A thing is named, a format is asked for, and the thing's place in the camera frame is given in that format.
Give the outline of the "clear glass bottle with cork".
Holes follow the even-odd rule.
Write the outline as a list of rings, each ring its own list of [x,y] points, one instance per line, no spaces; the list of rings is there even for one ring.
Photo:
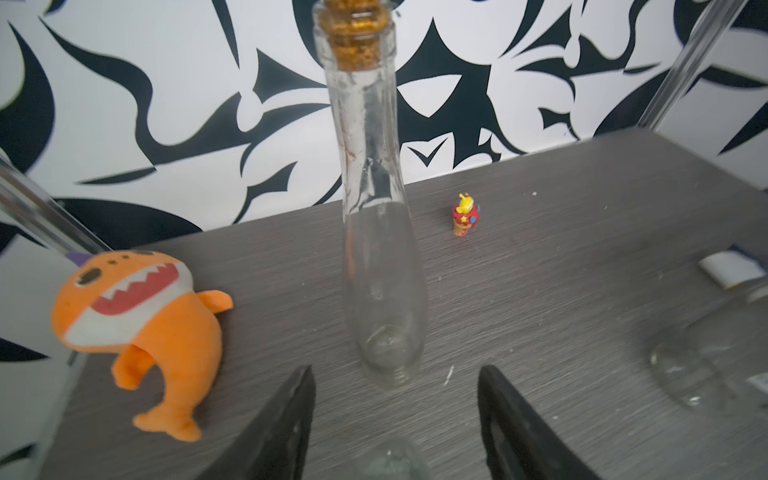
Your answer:
[[[414,380],[428,295],[400,165],[396,35],[388,1],[318,1],[314,35],[341,160],[342,294],[366,376]]]

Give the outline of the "yellow blue bottle label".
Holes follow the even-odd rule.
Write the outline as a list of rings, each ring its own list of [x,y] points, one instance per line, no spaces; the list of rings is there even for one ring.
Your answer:
[[[698,265],[723,290],[767,276],[767,266],[736,244],[704,257]]]

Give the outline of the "small clear bottle with cork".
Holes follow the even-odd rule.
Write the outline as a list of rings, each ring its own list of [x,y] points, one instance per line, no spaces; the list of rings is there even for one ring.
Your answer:
[[[392,438],[346,462],[333,478],[431,480],[433,475],[416,444],[406,438]]]

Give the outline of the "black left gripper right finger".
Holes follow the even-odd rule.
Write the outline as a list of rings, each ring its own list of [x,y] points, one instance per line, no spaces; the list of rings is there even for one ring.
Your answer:
[[[478,410],[493,479],[599,479],[494,365],[480,369]]]

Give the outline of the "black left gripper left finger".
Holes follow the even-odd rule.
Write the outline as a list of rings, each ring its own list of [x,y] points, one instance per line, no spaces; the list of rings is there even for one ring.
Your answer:
[[[300,479],[309,446],[315,400],[312,368],[300,366],[198,479]]]

